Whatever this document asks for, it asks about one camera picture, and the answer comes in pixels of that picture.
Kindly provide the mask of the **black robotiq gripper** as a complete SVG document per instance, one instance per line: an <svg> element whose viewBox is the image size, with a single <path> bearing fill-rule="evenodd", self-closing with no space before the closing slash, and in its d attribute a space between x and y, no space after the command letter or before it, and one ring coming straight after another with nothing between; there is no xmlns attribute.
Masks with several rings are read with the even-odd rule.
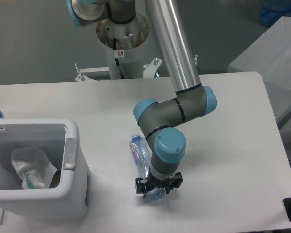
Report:
<svg viewBox="0 0 291 233"><path fill-rule="evenodd" d="M146 179L136 178L135 189L137 194L142 194L146 197L148 192L155 188L165 189L166 194L169 194L171 190L180 188L183 182L181 172L177 172L172 178L167 177L165 180L155 178L150 174Z"/></svg>

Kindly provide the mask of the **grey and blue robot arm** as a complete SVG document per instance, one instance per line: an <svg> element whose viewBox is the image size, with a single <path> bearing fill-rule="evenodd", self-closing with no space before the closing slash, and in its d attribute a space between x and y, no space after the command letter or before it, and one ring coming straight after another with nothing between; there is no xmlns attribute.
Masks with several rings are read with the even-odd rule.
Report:
<svg viewBox="0 0 291 233"><path fill-rule="evenodd" d="M133 0L68 0L69 13L76 26L97 24L96 34L105 47L111 79L142 78L142 47L150 25L136 12ZM155 188L166 193L179 188L183 177L177 168L186 150L186 138L178 125L203 117L216 109L213 90L203 86L182 32L178 8L173 0L146 2L172 79L176 97L162 103L145 99L133 114L152 150L148 174L136 178L137 194Z"/></svg>

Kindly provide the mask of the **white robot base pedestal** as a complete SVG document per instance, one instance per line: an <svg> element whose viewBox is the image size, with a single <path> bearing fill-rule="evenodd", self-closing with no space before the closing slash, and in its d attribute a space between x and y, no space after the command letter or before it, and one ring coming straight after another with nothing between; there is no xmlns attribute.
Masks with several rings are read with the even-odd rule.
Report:
<svg viewBox="0 0 291 233"><path fill-rule="evenodd" d="M159 77L163 62L167 64L169 75L177 90L200 84L195 64L188 55L181 25L172 6L160 6L152 9L154 28L163 51L163 58L155 57L144 63L146 46L152 31L147 19L136 14L125 24L100 21L96 34L107 55L108 66L101 68L76 67L78 79L99 79L102 75L110 79L135 79Z"/></svg>

